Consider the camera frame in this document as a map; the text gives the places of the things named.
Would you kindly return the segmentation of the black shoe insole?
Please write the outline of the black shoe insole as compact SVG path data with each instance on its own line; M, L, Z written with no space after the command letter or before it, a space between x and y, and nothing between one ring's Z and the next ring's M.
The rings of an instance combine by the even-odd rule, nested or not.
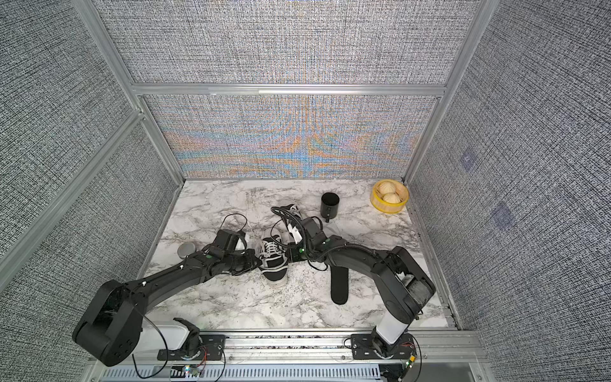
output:
M330 295L336 305L348 302L349 273L345 267L331 267Z

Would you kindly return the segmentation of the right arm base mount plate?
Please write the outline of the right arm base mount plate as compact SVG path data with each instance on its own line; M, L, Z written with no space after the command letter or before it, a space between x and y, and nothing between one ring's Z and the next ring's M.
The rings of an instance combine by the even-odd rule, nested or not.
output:
M413 361L418 350L414 337L402 334L395 342L388 344L380 335L352 334L350 349L354 360L410 360Z

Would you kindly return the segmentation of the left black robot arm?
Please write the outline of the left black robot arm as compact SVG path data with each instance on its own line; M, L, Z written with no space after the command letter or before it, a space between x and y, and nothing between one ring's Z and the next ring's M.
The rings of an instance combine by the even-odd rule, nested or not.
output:
M220 230L212 244L154 275L121 283L114 279L95 293L73 331L73 341L106 366L124 361L136 349L149 310L185 289L218 275L238 276L262 261L245 243L243 232Z

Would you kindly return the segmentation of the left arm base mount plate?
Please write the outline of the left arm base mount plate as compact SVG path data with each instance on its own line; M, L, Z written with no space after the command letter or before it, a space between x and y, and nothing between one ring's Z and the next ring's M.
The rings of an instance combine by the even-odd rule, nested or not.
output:
M226 342L223 334L190 334L177 350L159 350L158 361L221 361Z

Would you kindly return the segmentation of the black canvas sneaker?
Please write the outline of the black canvas sneaker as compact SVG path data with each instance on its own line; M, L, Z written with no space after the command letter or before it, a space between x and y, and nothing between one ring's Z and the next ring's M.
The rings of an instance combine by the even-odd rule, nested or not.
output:
M297 229L302 221L302 214L299 207L295 204L289 204L280 207L281 219L288 229Z
M259 252L259 259L263 276L272 283L279 283L285 279L288 269L288 259L286 250L281 246L283 239L280 235L266 237L262 241L262 247Z

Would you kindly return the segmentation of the yellow bamboo steamer basket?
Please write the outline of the yellow bamboo steamer basket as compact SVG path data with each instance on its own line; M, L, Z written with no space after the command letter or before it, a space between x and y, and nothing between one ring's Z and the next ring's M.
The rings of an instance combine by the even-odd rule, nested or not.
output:
M372 188L370 202L378 211L386 214L400 213L407 204L410 193L401 182L384 179Z

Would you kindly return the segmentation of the upper steamed bun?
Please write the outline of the upper steamed bun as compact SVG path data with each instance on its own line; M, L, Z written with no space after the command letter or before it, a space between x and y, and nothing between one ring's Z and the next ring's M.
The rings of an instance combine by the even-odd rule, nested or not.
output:
M392 181L382 181L380 184L378 184L378 191L382 196L387 194L395 194L396 185Z

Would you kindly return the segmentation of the black metal mug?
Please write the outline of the black metal mug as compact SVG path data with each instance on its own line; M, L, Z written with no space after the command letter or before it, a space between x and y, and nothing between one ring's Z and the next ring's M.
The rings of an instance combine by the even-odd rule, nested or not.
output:
M340 201L341 199L336 193L322 194L320 214L326 223L337 217Z

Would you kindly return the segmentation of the steamed bun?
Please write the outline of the steamed bun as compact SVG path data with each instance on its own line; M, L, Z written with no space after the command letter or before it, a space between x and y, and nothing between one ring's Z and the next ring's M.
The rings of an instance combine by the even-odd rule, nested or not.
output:
M396 185L392 181L382 181L380 184L378 184L378 191L382 196L387 194L395 194Z
M388 204L396 205L402 202L402 198L397 193L388 193L383 195L383 201Z

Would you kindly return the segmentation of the aluminium front rail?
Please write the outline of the aluminium front rail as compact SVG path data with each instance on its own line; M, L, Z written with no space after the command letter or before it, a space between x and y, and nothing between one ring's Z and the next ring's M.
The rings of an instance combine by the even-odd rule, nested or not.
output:
M472 331L417 329L409 332L417 346L418 355L413 360L354 360L350 349L352 334L371 334L367 329L261 329L261 330L212 330L195 333L184 326L173 324L159 330L146 327L141 332L138 345L124 363L133 356L157 361L159 350L177 350L190 334L223 334L226 337L221 361L236 363L287 362L287 363L465 363L487 364L477 334Z

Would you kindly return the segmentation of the lower steamed bun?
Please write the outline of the lower steamed bun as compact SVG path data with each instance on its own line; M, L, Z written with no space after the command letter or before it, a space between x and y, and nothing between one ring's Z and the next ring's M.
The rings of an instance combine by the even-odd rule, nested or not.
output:
M402 202L402 198L397 193L388 193L383 195L383 201L388 204L396 205Z

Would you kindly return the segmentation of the small silver round tin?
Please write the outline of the small silver round tin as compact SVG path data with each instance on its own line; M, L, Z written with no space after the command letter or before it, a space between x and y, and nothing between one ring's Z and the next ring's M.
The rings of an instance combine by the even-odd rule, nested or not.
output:
M177 253L180 259L186 259L197 251L197 245L193 242L183 243L178 247Z

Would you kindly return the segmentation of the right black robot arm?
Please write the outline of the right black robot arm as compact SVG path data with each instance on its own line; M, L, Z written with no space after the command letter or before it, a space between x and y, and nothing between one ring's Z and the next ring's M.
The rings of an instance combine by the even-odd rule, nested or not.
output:
M347 268L373 280L386 309L374 333L386 346L399 341L437 291L405 248L375 250L337 235L329 237L312 217L292 216L284 222L306 261Z

